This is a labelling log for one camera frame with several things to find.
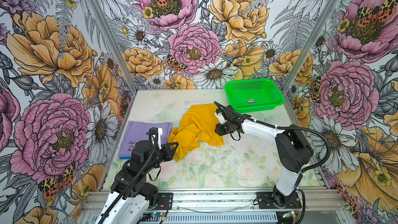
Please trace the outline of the yellow t shirt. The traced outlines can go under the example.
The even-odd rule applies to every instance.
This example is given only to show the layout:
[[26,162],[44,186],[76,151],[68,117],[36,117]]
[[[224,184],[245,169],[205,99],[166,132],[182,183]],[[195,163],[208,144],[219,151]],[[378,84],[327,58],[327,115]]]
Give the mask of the yellow t shirt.
[[217,106],[212,104],[193,105],[184,114],[180,125],[169,135],[169,143],[178,143],[174,160],[179,162],[188,152],[200,148],[200,142],[210,146],[224,145],[223,137],[216,132],[216,125],[220,123],[215,113]]

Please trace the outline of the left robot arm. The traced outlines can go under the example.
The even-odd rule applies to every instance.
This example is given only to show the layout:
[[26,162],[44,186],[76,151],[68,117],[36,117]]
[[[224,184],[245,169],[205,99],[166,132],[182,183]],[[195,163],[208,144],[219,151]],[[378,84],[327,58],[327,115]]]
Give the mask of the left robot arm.
[[178,143],[163,145],[140,141],[132,150],[131,159],[115,176],[97,224],[137,224],[144,212],[156,206],[158,188],[147,182],[147,174],[173,160]]

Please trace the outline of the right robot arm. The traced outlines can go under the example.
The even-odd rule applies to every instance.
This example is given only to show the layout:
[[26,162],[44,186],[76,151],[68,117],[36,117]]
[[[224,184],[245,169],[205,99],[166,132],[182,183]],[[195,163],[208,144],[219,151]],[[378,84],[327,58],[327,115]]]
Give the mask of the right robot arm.
[[237,113],[231,106],[223,106],[215,102],[215,116],[219,123],[215,133],[219,136],[232,135],[234,132],[251,134],[276,145],[279,161],[283,169],[277,184],[274,186],[269,200],[265,203],[276,208],[285,208],[295,199],[296,190],[304,174],[304,167],[314,155],[302,130],[296,125],[279,127],[247,114]]

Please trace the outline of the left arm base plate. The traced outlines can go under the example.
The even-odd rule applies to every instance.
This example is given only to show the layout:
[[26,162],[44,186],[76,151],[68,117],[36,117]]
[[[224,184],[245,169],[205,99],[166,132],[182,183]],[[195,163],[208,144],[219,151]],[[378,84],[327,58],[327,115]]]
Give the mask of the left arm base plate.
[[156,202],[155,210],[171,210],[173,206],[174,194],[171,192],[160,192],[158,193],[158,199]]

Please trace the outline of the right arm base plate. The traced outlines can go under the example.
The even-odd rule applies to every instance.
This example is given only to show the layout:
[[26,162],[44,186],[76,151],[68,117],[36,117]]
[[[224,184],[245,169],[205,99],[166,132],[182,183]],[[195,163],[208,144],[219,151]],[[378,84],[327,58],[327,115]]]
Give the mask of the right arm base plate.
[[256,193],[256,199],[259,209],[284,209],[301,208],[302,204],[296,192],[290,196],[274,194],[270,191],[260,191]]

